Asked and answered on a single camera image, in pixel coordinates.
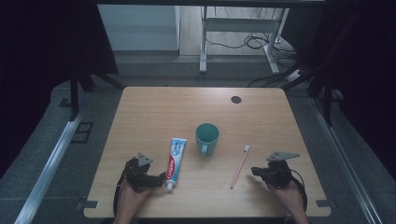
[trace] blue and white tube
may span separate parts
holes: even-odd
[[[174,185],[177,183],[178,172],[180,171],[181,156],[183,155],[184,147],[187,140],[183,138],[172,138],[171,153],[169,156],[168,170],[166,172],[166,188],[172,191]]]

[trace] mug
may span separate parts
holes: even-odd
[[[219,129],[211,123],[203,123],[195,131],[198,152],[207,157],[215,151],[219,140]]]

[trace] mug handle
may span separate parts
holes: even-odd
[[[207,152],[207,145],[202,145],[201,148],[201,156],[206,156],[206,152]]]

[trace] red toothpaste label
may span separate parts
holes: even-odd
[[[168,172],[166,174],[166,179],[169,180],[172,178],[173,174],[175,172],[175,160],[173,159],[173,156],[169,157],[169,165],[168,165]]]

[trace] toothpaste cap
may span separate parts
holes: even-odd
[[[171,191],[173,189],[173,184],[166,185],[166,188],[168,189],[168,191]]]

